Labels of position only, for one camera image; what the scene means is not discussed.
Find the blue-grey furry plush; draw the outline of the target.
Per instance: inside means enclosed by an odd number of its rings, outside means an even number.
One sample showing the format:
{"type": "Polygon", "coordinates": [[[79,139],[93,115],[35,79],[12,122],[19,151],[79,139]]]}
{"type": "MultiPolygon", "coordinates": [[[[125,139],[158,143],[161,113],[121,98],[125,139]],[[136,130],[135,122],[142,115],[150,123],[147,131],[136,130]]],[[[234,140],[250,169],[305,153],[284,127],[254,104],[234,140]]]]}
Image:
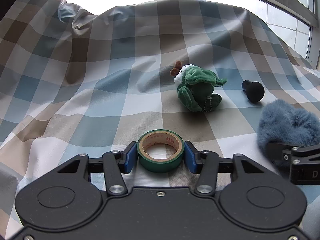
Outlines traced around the blue-grey furry plush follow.
{"type": "Polygon", "coordinates": [[[280,142],[293,147],[319,144],[319,118],[303,108],[293,107],[278,99],[268,103],[262,111],[257,131],[257,144],[262,154],[278,168],[289,164],[267,152],[267,144],[280,142]]]}

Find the checkered blue brown cloth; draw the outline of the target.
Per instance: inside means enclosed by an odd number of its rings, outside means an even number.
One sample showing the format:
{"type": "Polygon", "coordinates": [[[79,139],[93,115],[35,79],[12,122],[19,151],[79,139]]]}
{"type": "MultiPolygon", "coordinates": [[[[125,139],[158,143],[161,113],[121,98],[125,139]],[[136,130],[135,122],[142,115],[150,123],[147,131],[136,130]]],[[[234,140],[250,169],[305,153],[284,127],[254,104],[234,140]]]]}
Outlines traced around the checkered blue brown cloth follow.
{"type": "Polygon", "coordinates": [[[272,168],[256,132],[277,99],[319,114],[319,71],[246,9],[154,0],[93,15],[66,0],[16,0],[1,20],[1,235],[20,230],[14,200],[26,185],[154,129],[272,168]],[[216,110],[180,102],[176,61],[227,80],[216,110]],[[248,100],[244,80],[263,85],[261,101],[248,100]]]}

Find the green plush toy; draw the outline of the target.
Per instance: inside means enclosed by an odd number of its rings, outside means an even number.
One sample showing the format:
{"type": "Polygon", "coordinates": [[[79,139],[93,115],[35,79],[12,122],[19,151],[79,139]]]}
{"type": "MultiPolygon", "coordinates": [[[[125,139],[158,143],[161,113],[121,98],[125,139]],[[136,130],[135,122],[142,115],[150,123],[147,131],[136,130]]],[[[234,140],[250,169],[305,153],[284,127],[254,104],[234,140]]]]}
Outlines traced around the green plush toy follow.
{"type": "Polygon", "coordinates": [[[214,93],[214,88],[222,87],[227,80],[219,78],[212,70],[176,61],[170,75],[174,77],[180,102],[189,111],[212,112],[221,103],[222,97],[214,93]]]}

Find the green tape roll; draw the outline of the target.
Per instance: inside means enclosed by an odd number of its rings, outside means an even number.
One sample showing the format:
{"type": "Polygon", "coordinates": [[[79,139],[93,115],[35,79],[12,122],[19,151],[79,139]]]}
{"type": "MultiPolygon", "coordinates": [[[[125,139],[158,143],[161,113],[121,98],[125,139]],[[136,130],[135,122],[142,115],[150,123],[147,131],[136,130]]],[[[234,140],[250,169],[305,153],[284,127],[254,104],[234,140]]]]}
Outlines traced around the green tape roll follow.
{"type": "Polygon", "coordinates": [[[183,159],[184,142],[175,132],[156,129],[137,142],[140,164],[148,171],[166,173],[177,168],[183,159]]]}

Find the black mushroom knob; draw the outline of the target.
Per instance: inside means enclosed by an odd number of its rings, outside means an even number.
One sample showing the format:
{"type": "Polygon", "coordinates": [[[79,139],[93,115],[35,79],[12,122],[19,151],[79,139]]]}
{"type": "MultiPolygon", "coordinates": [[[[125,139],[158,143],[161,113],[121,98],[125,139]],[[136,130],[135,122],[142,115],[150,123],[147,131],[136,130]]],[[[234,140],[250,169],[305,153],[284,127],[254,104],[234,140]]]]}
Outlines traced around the black mushroom knob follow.
{"type": "Polygon", "coordinates": [[[265,95],[263,85],[257,81],[244,80],[241,86],[248,100],[252,103],[261,101],[265,95]]]}

